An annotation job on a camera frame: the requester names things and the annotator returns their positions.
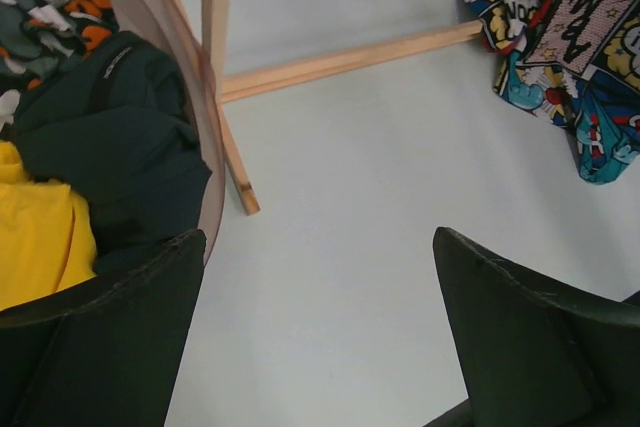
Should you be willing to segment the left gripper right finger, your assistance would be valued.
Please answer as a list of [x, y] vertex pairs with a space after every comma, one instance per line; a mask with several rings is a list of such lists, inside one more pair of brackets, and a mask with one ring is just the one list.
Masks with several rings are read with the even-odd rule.
[[585, 292], [448, 227], [433, 253], [468, 394], [433, 425], [638, 425], [637, 294]]

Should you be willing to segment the comic print shorts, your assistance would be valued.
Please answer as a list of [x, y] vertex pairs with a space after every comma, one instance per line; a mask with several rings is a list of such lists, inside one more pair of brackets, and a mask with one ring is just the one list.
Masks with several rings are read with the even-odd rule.
[[580, 177], [617, 180], [639, 154], [639, 0], [462, 0], [502, 65], [494, 90], [568, 130]]

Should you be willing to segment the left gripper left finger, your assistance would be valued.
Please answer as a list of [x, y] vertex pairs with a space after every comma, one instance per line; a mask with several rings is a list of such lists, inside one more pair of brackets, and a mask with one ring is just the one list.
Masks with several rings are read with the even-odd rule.
[[2, 311], [2, 425], [164, 425], [205, 247], [191, 230], [137, 267]]

